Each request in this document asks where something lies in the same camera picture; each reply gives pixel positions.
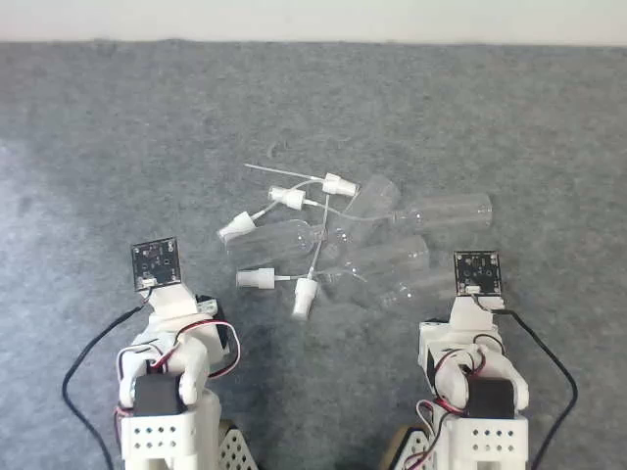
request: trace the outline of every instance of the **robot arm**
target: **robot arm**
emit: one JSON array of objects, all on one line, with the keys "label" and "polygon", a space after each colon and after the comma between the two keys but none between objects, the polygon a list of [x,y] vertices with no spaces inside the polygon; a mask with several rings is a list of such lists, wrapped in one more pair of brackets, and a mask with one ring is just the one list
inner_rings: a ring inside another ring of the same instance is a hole
[{"label": "robot arm", "polygon": [[[221,362],[228,345],[217,329],[215,300],[196,302],[183,284],[155,290],[148,327],[119,354],[120,425],[126,470],[218,470],[225,457],[243,459],[256,470],[236,429],[220,433],[221,407],[205,388],[210,366]],[[231,370],[237,358],[222,371]],[[237,455],[221,447],[235,439]]]},{"label": "robot arm", "polygon": [[[501,298],[480,300],[503,304]],[[525,468],[528,423],[520,412],[529,404],[529,390],[504,356],[491,317],[472,298],[457,297],[450,322],[419,325],[418,362],[437,403],[432,416],[440,436],[430,455],[437,458],[438,470],[488,463],[491,469]]]},{"label": "robot arm", "polygon": [[[512,310],[504,309],[496,252],[456,252],[455,299],[448,322],[420,323],[418,362],[432,401],[416,405],[425,427],[408,428],[385,470],[524,470],[528,460],[527,383],[505,356],[495,314],[512,317],[559,368],[572,397],[536,453],[536,470],[557,429],[575,406],[577,384],[561,361]],[[422,408],[430,411],[424,418]]]}]

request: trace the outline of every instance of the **white wire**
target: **white wire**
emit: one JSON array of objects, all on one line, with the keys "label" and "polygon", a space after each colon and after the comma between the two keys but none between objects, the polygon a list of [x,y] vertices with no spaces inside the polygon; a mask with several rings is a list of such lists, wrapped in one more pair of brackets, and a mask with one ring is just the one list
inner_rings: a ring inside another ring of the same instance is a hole
[{"label": "white wire", "polygon": [[157,356],[161,356],[162,353],[161,351],[159,351],[159,348],[157,348],[155,345],[151,344],[151,343],[143,343],[140,345],[130,345],[127,346],[126,348],[122,348],[119,352],[118,352],[118,356],[116,357],[116,373],[118,374],[118,382],[121,381],[121,371],[120,371],[120,358],[124,353],[129,353],[131,351],[138,351],[138,350],[145,350],[146,348],[153,350],[155,353],[157,353]]},{"label": "white wire", "polygon": [[[324,205],[319,203],[318,201],[312,201],[309,199],[305,199],[304,204],[315,207],[315,208],[324,207]],[[329,212],[335,213],[336,215],[339,215],[340,217],[348,218],[349,220],[356,220],[359,222],[375,222],[377,220],[385,220],[385,219],[392,217],[391,213],[388,213],[386,215],[376,215],[373,217],[357,217],[356,215],[350,215],[349,213],[344,213],[333,208],[328,208],[327,210]]]},{"label": "white wire", "polygon": [[[326,219],[329,215],[329,195],[326,195],[324,201],[324,215],[322,216],[322,228],[326,230]],[[317,246],[315,247],[315,253],[313,254],[312,265],[310,266],[310,271],[307,274],[308,279],[312,279],[314,277],[315,264],[317,263],[317,259],[320,256],[320,248],[322,248],[322,241],[324,237],[320,237],[317,242]]]},{"label": "white wire", "polygon": [[422,421],[422,423],[424,423],[424,425],[427,427],[427,429],[431,433],[429,435],[429,437],[433,438],[433,436],[435,435],[435,433],[433,432],[433,426],[431,426],[431,423],[429,423],[429,421],[422,414],[422,411],[420,411],[420,407],[423,404],[428,404],[431,407],[431,409],[433,409],[434,406],[435,406],[435,403],[433,401],[428,400],[428,399],[421,399],[418,403],[415,404],[415,412],[418,415],[418,418],[420,418],[420,421]]},{"label": "white wire", "polygon": [[[276,147],[275,144],[273,144],[270,149],[273,150],[274,147]],[[324,181],[324,178],[320,178],[318,176],[311,176],[310,174],[302,174],[302,173],[297,173],[296,171],[287,171],[285,169],[274,169],[274,168],[268,168],[267,166],[261,166],[260,164],[244,164],[244,166],[247,166],[248,168],[253,168],[253,169],[260,169],[262,171],[269,171],[270,173],[279,173],[279,174],[286,174],[288,176],[296,176],[299,178],[303,178],[303,179],[310,179],[311,181]]]},{"label": "white wire", "polygon": [[[309,184],[314,184],[314,183],[319,183],[319,181],[314,181],[314,180],[301,181],[300,183],[298,183],[298,184],[292,186],[291,188],[289,188],[289,190],[291,191],[292,189],[302,188],[303,186],[307,186]],[[261,209],[258,212],[255,212],[253,215],[251,215],[251,218],[253,220],[257,220],[258,218],[266,215],[268,212],[270,212],[272,209],[274,209],[278,204],[280,204],[279,201],[273,201],[272,203],[268,204],[265,208]]]},{"label": "white wire", "polygon": [[307,277],[307,274],[299,274],[298,276],[274,276],[274,280],[275,281],[295,281],[296,279],[300,279],[301,277]]}]

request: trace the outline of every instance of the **gray carpet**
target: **gray carpet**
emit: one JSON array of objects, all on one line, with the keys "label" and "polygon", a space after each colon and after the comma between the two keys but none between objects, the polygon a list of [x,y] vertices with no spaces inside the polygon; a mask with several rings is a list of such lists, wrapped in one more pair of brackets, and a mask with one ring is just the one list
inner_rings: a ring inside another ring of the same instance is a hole
[{"label": "gray carpet", "polygon": [[[357,181],[380,172],[406,201],[491,193],[494,225],[468,243],[501,251],[507,304],[582,392],[543,468],[626,468],[625,122],[619,49],[0,45],[0,467],[103,468],[61,380],[137,304],[129,244],[176,235],[187,284],[222,298],[240,331],[242,363],[214,388],[264,468],[375,468],[428,396],[415,327],[449,306],[320,302],[303,326],[289,320],[291,285],[235,293],[215,233],[257,209],[270,182],[292,181],[242,167],[268,163],[278,140],[273,165]],[[106,338],[72,385],[111,449],[114,355],[145,322]],[[501,324],[530,384],[534,452],[567,385]]]}]

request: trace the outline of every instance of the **plastic bottle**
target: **plastic bottle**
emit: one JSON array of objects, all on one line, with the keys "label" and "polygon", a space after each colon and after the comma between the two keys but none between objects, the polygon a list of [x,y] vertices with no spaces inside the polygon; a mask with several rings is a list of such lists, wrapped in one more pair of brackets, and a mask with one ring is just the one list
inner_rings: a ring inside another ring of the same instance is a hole
[{"label": "plastic bottle", "polygon": [[302,257],[324,237],[322,225],[286,220],[263,225],[255,231],[226,241],[226,253],[236,269]]},{"label": "plastic bottle", "polygon": [[[353,217],[369,217],[390,214],[401,199],[396,185],[380,174],[373,175],[363,185],[358,195],[348,205],[344,214]],[[324,262],[338,259],[348,250],[361,246],[381,222],[363,221],[336,216],[328,225],[328,240],[320,254]]]},{"label": "plastic bottle", "polygon": [[388,311],[417,312],[429,301],[452,299],[456,294],[455,273],[452,269],[408,269],[387,292],[377,294],[381,308]]},{"label": "plastic bottle", "polygon": [[415,231],[466,223],[488,226],[492,222],[492,203],[487,194],[424,198],[405,210],[394,211],[391,222]]},{"label": "plastic bottle", "polygon": [[362,248],[344,254],[336,266],[324,269],[326,292],[336,300],[366,304],[371,294],[392,288],[400,272],[416,272],[429,265],[429,251],[420,236]]}]

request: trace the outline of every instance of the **red wire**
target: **red wire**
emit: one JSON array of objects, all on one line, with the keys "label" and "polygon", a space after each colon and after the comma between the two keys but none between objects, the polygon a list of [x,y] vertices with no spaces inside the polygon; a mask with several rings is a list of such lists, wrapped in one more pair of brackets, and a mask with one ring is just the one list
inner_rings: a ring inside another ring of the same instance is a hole
[{"label": "red wire", "polygon": [[463,409],[459,409],[456,406],[452,406],[445,399],[441,399],[440,397],[437,397],[436,399],[433,400],[433,402],[436,403],[438,406],[443,407],[444,409],[446,409],[452,414],[463,415]]},{"label": "red wire", "polygon": [[453,354],[455,354],[455,353],[458,353],[459,351],[461,351],[461,350],[460,350],[460,349],[457,349],[457,350],[450,350],[450,351],[448,351],[446,354],[444,354],[444,355],[440,358],[440,360],[438,360],[438,363],[436,364],[435,369],[434,369],[434,373],[437,373],[437,372],[438,372],[438,370],[440,370],[440,367],[442,367],[442,364],[444,364],[444,361],[445,361],[446,359],[448,359],[449,357],[451,357],[451,355],[453,355]]},{"label": "red wire", "polygon": [[[174,336],[174,344],[175,344],[175,346],[172,347],[172,349],[170,349],[165,355],[163,355],[161,357],[161,359],[159,359],[159,361],[155,362],[152,365],[152,368],[153,369],[159,369],[164,364],[166,364],[168,362],[168,360],[171,358],[171,356],[176,351],[176,346],[178,345],[178,337],[180,335],[182,335],[186,331],[189,331],[189,330],[191,330],[193,328],[196,328],[198,326],[201,326],[201,325],[211,325],[211,324],[214,324],[214,323],[224,324],[225,322],[223,320],[207,319],[207,320],[198,320],[198,321],[195,321],[193,323],[189,323],[188,325],[183,326],[180,330],[178,330],[176,332],[176,335]],[[217,377],[221,377],[222,375],[227,374],[228,372],[233,370],[233,368],[235,368],[235,366],[237,365],[238,362],[239,362],[239,351],[238,351],[238,355],[235,357],[235,359],[233,359],[233,361],[230,364],[228,364],[227,366],[223,367],[220,370],[217,370],[216,372],[212,372],[211,374],[209,374],[209,378],[210,379],[215,379]]]}]

